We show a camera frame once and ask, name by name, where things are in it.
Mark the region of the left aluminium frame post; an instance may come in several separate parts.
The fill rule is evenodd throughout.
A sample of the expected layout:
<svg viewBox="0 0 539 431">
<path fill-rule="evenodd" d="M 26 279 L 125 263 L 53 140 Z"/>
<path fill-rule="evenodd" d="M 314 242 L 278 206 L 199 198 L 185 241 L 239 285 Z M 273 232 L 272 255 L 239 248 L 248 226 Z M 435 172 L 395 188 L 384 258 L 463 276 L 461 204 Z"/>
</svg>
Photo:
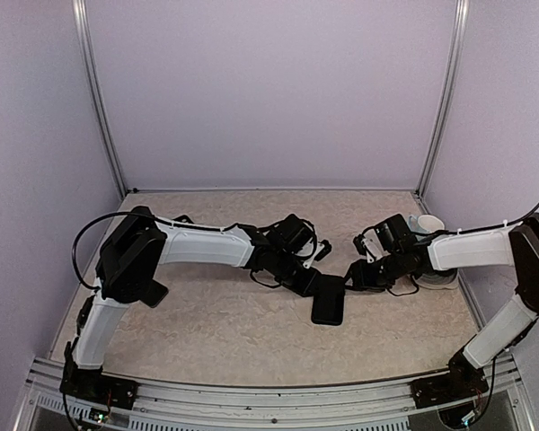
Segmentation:
<svg viewBox="0 0 539 431">
<path fill-rule="evenodd" d="M 87 4 L 85 0 L 73 0 L 72 9 L 77 38 L 80 45 L 88 90 L 93 104 L 93 111 L 98 126 L 102 148 L 110 167 L 110 174 L 118 195 L 123 199 L 128 194 L 128 185 L 119 161 L 117 148 L 110 131 L 107 110 L 104 105 L 102 87 L 96 70 L 93 40 L 89 28 Z"/>
</svg>

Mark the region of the white round plate stack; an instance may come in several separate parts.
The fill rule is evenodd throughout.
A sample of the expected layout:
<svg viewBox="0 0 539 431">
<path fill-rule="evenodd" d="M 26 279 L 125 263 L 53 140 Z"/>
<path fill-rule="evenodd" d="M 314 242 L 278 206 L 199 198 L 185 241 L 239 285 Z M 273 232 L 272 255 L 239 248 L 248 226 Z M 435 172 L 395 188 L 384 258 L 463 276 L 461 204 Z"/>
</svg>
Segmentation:
<svg viewBox="0 0 539 431">
<path fill-rule="evenodd" d="M 449 269 L 447 271 L 423 274 L 416 279 L 416 283 L 428 290 L 455 290 L 459 287 L 458 271 Z"/>
</svg>

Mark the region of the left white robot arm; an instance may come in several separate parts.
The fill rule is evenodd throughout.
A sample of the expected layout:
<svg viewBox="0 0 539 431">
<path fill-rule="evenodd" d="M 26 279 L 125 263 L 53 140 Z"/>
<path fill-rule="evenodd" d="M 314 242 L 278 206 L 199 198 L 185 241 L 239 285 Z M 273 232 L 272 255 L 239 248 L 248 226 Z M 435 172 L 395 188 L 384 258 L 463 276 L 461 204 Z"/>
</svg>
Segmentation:
<svg viewBox="0 0 539 431">
<path fill-rule="evenodd" d="M 75 369 L 73 385 L 91 400 L 108 390 L 99 371 L 126 310 L 136 302 L 155 308 L 168 295 L 168 288 L 154 279 L 159 266 L 196 263 L 241 268 L 252 275 L 266 271 L 274 287 L 306 297 L 314 293 L 318 275 L 313 264 L 327 248 L 314 225 L 294 214 L 264 227 L 194 224 L 187 216 L 159 217 L 146 206 L 117 215 L 121 221 L 102 244 L 95 279 L 88 286 L 93 295 L 65 351 L 66 365 Z"/>
</svg>

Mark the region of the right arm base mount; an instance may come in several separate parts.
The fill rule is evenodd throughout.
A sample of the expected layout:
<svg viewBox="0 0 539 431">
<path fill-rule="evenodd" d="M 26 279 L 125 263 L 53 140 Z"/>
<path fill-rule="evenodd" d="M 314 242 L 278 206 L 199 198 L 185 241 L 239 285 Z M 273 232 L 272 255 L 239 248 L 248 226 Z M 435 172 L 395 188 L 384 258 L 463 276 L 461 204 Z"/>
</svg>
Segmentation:
<svg viewBox="0 0 539 431">
<path fill-rule="evenodd" d="M 413 380 L 410 387 L 417 409 L 463 400 L 489 390 L 483 369 L 474 368 L 463 355 L 449 360 L 445 374 Z"/>
</svg>

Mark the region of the black smartphone lower left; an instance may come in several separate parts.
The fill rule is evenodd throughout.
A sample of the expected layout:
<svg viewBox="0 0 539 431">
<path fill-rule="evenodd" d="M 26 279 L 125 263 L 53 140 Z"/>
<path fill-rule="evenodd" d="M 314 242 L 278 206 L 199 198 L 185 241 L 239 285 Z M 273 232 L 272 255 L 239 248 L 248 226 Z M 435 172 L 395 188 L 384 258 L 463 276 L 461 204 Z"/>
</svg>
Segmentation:
<svg viewBox="0 0 539 431">
<path fill-rule="evenodd" d="M 150 308 L 155 308 L 169 293 L 169 289 L 159 282 L 152 280 L 147 288 L 142 302 Z"/>
</svg>

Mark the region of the right aluminium frame post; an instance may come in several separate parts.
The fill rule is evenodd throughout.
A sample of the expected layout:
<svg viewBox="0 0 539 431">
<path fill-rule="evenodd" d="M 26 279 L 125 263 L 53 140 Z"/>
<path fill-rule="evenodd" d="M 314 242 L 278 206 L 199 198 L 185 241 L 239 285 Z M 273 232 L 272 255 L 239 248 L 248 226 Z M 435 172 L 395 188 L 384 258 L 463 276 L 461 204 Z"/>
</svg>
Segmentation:
<svg viewBox="0 0 539 431">
<path fill-rule="evenodd" d="M 437 115 L 432 128 L 429 149 L 423 164 L 420 179 L 415 194 L 423 201 L 428 193 L 432 175 L 437 166 L 438 153 L 441 147 L 443 135 L 446 129 L 446 121 L 455 93 L 457 69 L 461 62 L 464 35 L 470 9 L 469 0 L 455 2 L 455 18 L 446 62 L 446 74 L 437 106 Z"/>
</svg>

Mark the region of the aluminium frame post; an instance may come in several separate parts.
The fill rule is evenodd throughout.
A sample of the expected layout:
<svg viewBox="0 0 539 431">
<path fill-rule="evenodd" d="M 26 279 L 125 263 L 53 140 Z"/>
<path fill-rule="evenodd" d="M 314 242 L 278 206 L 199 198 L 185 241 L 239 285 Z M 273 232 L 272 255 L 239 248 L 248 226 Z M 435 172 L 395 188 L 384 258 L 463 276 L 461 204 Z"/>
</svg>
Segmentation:
<svg viewBox="0 0 539 431">
<path fill-rule="evenodd" d="M 93 40 L 89 28 L 87 4 L 85 0 L 73 0 L 72 9 L 77 38 L 80 45 L 88 90 L 93 104 L 93 111 L 98 126 L 102 148 L 110 167 L 110 174 L 118 195 L 123 199 L 128 194 L 128 185 L 119 161 L 117 148 L 110 131 L 107 110 L 104 105 L 102 87 L 96 70 Z"/>
<path fill-rule="evenodd" d="M 457 69 L 461 62 L 464 35 L 470 9 L 469 0 L 455 2 L 455 18 L 446 62 L 446 74 L 437 106 L 437 115 L 432 128 L 429 149 L 423 164 L 420 179 L 415 194 L 423 201 L 428 193 L 432 175 L 437 166 L 438 153 L 441 147 L 443 135 L 446 129 L 446 121 L 455 93 Z"/>
</svg>

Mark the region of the front aluminium rail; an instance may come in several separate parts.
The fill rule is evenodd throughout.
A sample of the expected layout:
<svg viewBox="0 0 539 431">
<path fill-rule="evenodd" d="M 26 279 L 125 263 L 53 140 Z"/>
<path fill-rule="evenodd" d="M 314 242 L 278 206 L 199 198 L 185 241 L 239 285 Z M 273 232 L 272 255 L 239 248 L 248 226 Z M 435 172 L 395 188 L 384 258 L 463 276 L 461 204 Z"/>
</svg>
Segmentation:
<svg viewBox="0 0 539 431">
<path fill-rule="evenodd" d="M 487 366 L 489 388 L 471 398 L 429 398 L 445 371 L 389 380 L 298 387 L 232 387 L 137 378 L 128 400 L 100 404 L 59 391 L 61 363 L 38 358 L 12 430 L 535 430 L 511 356 Z"/>
</svg>

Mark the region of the black phone case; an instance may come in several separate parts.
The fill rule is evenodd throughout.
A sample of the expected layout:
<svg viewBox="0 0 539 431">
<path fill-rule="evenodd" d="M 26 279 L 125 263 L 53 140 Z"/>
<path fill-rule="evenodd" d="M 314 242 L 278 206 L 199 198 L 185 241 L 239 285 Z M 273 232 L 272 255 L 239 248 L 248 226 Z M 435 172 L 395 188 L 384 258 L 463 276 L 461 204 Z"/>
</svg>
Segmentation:
<svg viewBox="0 0 539 431">
<path fill-rule="evenodd" d="M 343 322 L 345 281 L 343 277 L 321 275 L 314 290 L 311 321 L 316 325 L 340 326 Z"/>
<path fill-rule="evenodd" d="M 184 224 L 193 224 L 193 221 L 190 219 L 188 215 L 180 215 L 173 219 L 176 223 L 184 223 Z"/>
</svg>

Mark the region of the blue cup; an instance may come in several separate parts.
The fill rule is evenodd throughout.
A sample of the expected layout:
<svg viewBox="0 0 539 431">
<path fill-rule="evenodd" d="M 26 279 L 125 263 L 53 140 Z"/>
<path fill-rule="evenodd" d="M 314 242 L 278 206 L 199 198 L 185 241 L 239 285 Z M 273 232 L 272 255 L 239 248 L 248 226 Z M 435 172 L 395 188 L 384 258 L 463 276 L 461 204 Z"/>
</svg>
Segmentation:
<svg viewBox="0 0 539 431">
<path fill-rule="evenodd" d="M 407 225 L 412 232 L 420 233 L 419 218 L 415 215 L 409 215 Z"/>
</svg>

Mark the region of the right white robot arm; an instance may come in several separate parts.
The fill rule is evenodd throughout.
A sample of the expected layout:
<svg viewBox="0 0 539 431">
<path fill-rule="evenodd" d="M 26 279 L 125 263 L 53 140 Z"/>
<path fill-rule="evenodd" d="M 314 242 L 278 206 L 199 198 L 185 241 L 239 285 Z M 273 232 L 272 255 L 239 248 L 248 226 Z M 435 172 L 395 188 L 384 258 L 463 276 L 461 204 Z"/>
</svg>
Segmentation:
<svg viewBox="0 0 539 431">
<path fill-rule="evenodd" d="M 476 384 L 475 370 L 515 345 L 539 319 L 539 213 L 457 233 L 415 233 L 397 214 L 372 229 L 384 256 L 349 266 L 345 280 L 354 291 L 389 291 L 401 277 L 451 269 L 510 266 L 516 271 L 515 293 L 451 359 L 454 369 L 441 380 L 447 397 L 463 397 Z"/>
</svg>

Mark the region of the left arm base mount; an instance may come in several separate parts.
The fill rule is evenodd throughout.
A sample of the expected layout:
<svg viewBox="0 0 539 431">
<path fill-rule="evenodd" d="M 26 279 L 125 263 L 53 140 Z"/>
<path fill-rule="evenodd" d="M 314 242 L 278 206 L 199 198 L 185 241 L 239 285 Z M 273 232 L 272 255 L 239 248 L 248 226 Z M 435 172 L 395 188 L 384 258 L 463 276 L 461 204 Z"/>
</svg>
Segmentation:
<svg viewBox="0 0 539 431">
<path fill-rule="evenodd" d="M 87 400 L 109 408 L 132 410 L 137 396 L 138 383 L 106 375 L 101 369 L 78 368 L 66 363 L 60 391 L 79 400 Z"/>
</svg>

